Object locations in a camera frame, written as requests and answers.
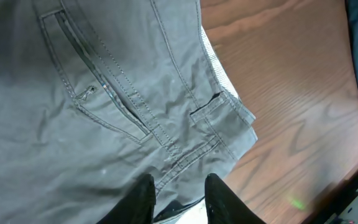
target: wood grain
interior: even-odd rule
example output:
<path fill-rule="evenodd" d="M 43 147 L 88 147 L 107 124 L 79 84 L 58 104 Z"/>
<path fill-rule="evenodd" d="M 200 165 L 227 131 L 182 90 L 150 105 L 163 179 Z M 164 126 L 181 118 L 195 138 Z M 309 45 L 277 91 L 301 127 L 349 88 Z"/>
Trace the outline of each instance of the wood grain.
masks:
<path fill-rule="evenodd" d="M 201 8 L 223 67 L 257 117 L 259 141 L 226 182 L 267 223 L 300 223 L 320 192 L 358 164 L 344 1 L 201 0 Z"/>

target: pocket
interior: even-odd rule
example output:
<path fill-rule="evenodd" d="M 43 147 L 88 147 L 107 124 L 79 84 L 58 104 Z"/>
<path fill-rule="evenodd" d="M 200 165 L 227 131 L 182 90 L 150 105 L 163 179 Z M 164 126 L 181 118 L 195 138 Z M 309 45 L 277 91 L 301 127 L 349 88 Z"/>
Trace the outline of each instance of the pocket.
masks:
<path fill-rule="evenodd" d="M 105 128 L 140 140 L 150 133 L 93 63 L 91 46 L 64 10 L 40 19 L 53 63 L 77 109 Z"/>

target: gray pants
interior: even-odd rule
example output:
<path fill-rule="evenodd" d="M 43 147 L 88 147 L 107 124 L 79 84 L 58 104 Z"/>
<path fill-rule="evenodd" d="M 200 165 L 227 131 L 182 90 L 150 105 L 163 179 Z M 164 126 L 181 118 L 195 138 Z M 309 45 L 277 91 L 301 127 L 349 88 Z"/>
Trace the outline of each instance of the gray pants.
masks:
<path fill-rule="evenodd" d="M 198 0 L 0 0 L 0 223 L 96 223 L 142 174 L 197 202 L 253 120 Z"/>

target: wooden table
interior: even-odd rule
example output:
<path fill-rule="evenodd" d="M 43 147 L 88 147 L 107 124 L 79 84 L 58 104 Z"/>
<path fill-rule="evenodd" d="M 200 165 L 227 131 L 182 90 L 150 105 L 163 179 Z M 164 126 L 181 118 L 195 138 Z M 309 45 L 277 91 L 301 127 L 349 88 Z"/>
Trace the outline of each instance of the wooden table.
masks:
<path fill-rule="evenodd" d="M 300 223 L 358 165 L 358 91 L 343 0 L 201 0 L 203 26 L 257 144 L 226 182 L 267 223 Z M 307 207 L 299 210 L 291 199 Z"/>

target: gray fabric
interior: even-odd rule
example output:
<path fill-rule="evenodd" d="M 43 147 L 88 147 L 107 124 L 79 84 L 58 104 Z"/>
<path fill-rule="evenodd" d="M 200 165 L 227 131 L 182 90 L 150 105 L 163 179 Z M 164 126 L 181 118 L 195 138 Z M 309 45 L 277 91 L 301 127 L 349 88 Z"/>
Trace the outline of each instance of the gray fabric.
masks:
<path fill-rule="evenodd" d="M 0 0 L 0 223 L 96 223 L 146 173 L 156 215 L 230 172 L 254 116 L 200 20 L 197 0 Z"/>

